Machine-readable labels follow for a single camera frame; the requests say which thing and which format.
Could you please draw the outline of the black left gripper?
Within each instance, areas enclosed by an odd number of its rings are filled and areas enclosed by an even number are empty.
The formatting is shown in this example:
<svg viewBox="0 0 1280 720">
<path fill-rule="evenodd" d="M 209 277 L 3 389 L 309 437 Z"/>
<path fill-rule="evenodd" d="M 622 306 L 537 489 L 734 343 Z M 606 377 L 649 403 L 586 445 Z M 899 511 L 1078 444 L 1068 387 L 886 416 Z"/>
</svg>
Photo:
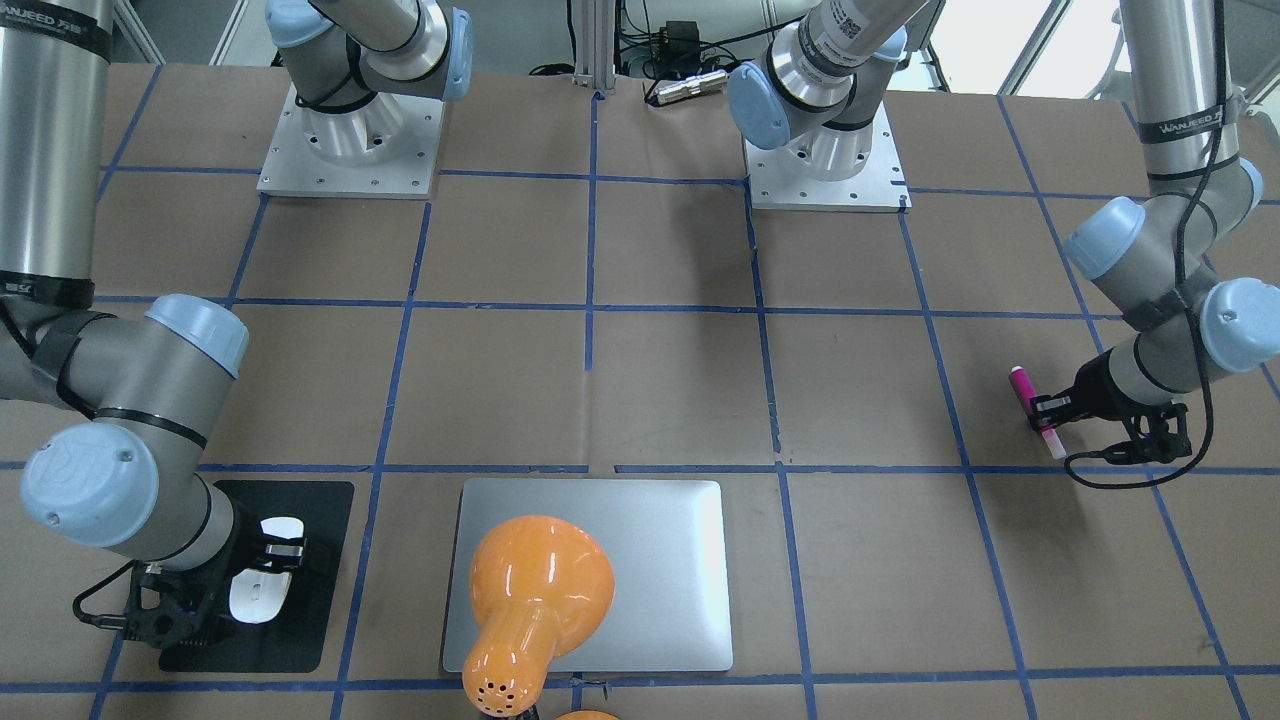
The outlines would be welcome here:
<svg viewBox="0 0 1280 720">
<path fill-rule="evenodd" d="M 1085 363 L 1068 395 L 1039 395 L 1028 401 L 1028 421 L 1034 430 L 1056 429 L 1071 421 L 1100 419 L 1123 421 L 1137 414 L 1137 402 L 1120 391 L 1110 370 L 1111 352 Z"/>
</svg>

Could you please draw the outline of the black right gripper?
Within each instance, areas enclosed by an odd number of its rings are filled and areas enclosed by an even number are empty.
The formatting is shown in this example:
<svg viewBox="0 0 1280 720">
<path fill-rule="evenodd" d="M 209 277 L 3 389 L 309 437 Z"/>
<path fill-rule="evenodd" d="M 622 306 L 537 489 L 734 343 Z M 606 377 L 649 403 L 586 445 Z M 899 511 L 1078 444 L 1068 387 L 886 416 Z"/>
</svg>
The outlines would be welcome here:
<svg viewBox="0 0 1280 720">
<path fill-rule="evenodd" d="M 242 503 L 230 501 L 232 527 L 223 548 L 202 570 L 200 619 L 229 618 L 228 598 L 232 579 L 244 569 L 268 571 L 266 562 L 303 562 L 307 552 L 305 537 L 282 538 L 265 536 L 260 520 Z"/>
</svg>

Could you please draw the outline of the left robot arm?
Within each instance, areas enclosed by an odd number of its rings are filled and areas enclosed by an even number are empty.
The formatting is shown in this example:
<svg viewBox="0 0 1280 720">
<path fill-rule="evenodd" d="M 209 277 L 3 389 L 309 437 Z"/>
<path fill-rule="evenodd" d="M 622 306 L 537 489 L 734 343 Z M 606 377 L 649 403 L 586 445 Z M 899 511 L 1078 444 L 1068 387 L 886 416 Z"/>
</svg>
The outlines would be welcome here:
<svg viewBox="0 0 1280 720">
<path fill-rule="evenodd" d="M 919 1 L 822 1 L 787 23 L 728 79 L 744 138 L 783 147 L 856 102 L 876 105 L 874 56 Z M 1076 270 L 1123 313 L 1133 337 L 1087 363 L 1059 395 L 1016 392 L 1030 424 L 1171 416 L 1211 380 L 1251 372 L 1277 354 L 1277 290 L 1221 281 L 1202 255 L 1260 204 L 1265 182 L 1239 154 L 1242 95 L 1228 64 L 1221 1 L 1119 5 L 1135 95 L 1137 137 L 1151 196 L 1110 200 L 1064 242 Z"/>
</svg>

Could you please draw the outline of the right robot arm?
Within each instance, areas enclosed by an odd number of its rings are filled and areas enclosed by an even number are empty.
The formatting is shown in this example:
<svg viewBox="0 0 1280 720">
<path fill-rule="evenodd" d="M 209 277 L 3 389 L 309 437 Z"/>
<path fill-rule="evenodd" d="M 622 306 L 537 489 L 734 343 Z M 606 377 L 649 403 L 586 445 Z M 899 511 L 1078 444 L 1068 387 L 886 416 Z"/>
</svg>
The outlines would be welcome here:
<svg viewBox="0 0 1280 720">
<path fill-rule="evenodd" d="M 92 307 L 111 22 L 109 1 L 3 4 L 3 397 L 83 416 L 26 464 L 26 511 L 125 557 L 187 621 L 326 556 L 196 473 L 247 350 L 239 318 L 184 293 L 136 322 Z"/>
</svg>

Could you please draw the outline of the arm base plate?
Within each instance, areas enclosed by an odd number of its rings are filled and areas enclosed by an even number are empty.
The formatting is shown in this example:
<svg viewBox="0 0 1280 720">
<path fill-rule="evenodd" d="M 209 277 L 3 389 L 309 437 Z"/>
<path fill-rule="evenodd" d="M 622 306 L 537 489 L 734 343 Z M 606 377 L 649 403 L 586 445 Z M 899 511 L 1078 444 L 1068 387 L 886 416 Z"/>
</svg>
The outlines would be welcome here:
<svg viewBox="0 0 1280 720">
<path fill-rule="evenodd" d="M 379 94 L 347 114 L 302 108 L 289 90 L 257 190 L 273 197 L 428 200 L 445 104 Z"/>
<path fill-rule="evenodd" d="M 860 129 L 822 126 L 772 150 L 744 140 L 742 151 L 755 209 L 899 213 L 913 206 L 884 105 Z"/>
</svg>

